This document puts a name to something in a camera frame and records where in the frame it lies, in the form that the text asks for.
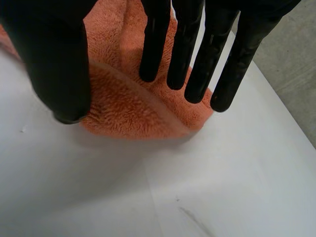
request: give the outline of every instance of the black glove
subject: black glove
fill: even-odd
[[[205,33],[189,78],[185,98],[202,100],[226,43],[233,22],[241,11],[238,32],[226,65],[211,98],[213,110],[229,108],[261,41],[300,0],[205,0]],[[153,81],[162,57],[169,24],[170,0],[142,0],[148,23],[140,77]],[[183,87],[196,43],[203,0],[172,0],[178,20],[167,84]]]

